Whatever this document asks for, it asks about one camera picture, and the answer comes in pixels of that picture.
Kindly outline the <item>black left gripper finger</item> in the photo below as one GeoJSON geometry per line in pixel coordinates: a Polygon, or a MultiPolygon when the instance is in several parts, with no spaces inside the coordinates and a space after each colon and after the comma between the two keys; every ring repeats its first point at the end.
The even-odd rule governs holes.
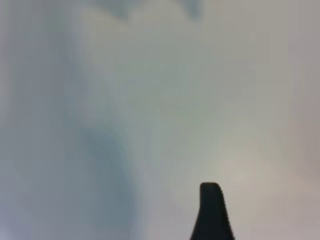
{"type": "Polygon", "coordinates": [[[191,240],[235,240],[221,187],[203,182],[199,190],[199,211],[191,240]]]}

